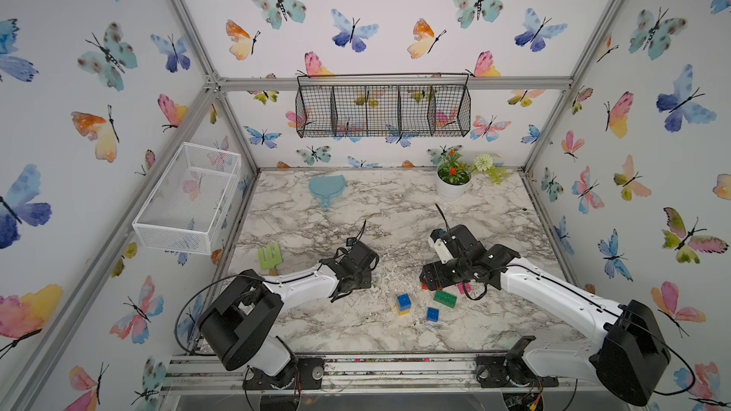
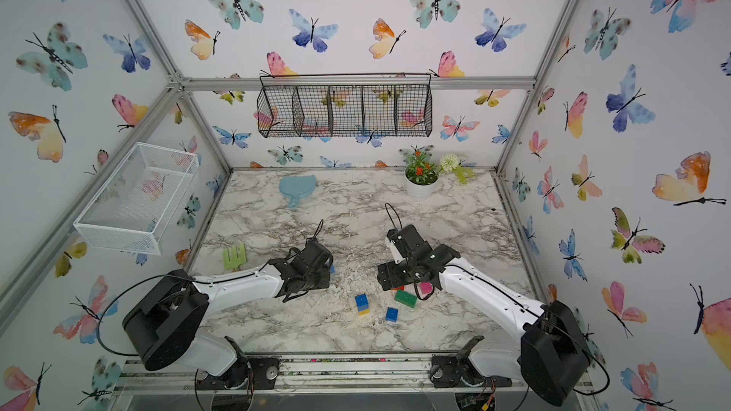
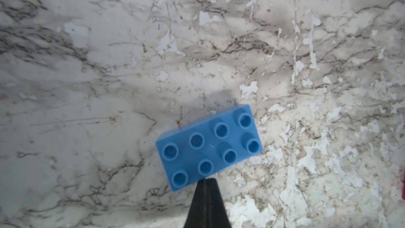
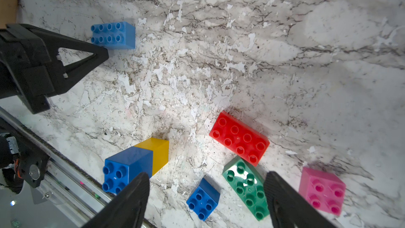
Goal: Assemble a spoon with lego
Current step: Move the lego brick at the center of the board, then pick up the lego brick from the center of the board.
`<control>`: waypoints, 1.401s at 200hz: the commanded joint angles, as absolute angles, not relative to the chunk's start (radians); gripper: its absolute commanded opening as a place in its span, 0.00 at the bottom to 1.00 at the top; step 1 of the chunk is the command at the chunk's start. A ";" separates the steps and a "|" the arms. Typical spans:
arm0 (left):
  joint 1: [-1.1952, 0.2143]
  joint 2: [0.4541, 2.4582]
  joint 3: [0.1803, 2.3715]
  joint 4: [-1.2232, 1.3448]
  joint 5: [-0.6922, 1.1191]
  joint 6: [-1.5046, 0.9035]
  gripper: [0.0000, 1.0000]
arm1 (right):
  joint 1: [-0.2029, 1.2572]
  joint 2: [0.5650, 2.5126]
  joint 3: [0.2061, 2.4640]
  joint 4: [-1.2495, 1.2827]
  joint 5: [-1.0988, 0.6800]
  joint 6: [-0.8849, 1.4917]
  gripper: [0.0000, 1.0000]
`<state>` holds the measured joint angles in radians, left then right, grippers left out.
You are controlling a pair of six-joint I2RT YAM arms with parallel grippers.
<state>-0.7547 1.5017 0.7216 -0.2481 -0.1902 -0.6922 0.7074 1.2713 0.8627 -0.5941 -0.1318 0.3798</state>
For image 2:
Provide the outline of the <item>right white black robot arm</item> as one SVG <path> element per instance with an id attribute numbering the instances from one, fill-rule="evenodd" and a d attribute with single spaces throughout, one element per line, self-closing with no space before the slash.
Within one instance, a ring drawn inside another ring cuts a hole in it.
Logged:
<path id="1" fill-rule="evenodd" d="M 413 225 L 388 230 L 386 246 L 393 258 L 378 267 L 382 289 L 428 283 L 480 310 L 516 342 L 510 349 L 486 348 L 484 337 L 475 336 L 456 354 L 434 357 L 429 376 L 435 387 L 516 380 L 546 403 L 561 406 L 576 392 L 590 365 L 601 363 L 564 303 L 544 304 L 506 287 L 452 247 L 431 247 Z"/>

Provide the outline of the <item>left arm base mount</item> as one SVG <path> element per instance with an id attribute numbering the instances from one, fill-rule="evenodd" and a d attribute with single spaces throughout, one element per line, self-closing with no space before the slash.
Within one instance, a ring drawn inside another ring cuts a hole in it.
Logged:
<path id="1" fill-rule="evenodd" d="M 279 376 L 280 359 L 276 357 L 249 357 L 232 337 L 225 340 L 233 348 L 236 361 L 222 375 L 214 376 L 211 373 L 197 370 L 195 387 L 201 390 L 274 390 Z"/>

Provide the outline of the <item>pink small lego brick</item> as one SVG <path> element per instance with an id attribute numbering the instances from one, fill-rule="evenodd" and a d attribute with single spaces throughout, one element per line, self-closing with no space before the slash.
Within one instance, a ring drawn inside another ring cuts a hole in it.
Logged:
<path id="1" fill-rule="evenodd" d="M 419 283 L 419 289 L 421 295 L 426 297 L 433 292 L 433 285 L 431 283 Z"/>

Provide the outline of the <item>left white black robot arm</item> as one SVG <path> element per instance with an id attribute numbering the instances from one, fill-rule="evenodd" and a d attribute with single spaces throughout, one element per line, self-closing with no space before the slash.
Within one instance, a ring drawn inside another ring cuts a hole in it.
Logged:
<path id="1" fill-rule="evenodd" d="M 222 378 L 247 368 L 234 341 L 201 329 L 212 315 L 251 302 L 289 302 L 327 289 L 332 253 L 316 238 L 287 256 L 227 277 L 194 278 L 182 269 L 154 277 L 155 286 L 123 319 L 123 329 L 148 371 L 184 365 Z"/>

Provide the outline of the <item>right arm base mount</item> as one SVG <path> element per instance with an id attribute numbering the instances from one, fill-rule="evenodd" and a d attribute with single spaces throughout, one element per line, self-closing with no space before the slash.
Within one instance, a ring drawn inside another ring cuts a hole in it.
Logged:
<path id="1" fill-rule="evenodd" d="M 478 371 L 469 355 L 472 349 L 485 340 L 482 335 L 474 336 L 456 354 L 436 355 L 431 358 L 428 378 L 435 388 L 455 387 L 510 387 L 513 382 L 502 376 L 485 376 Z"/>

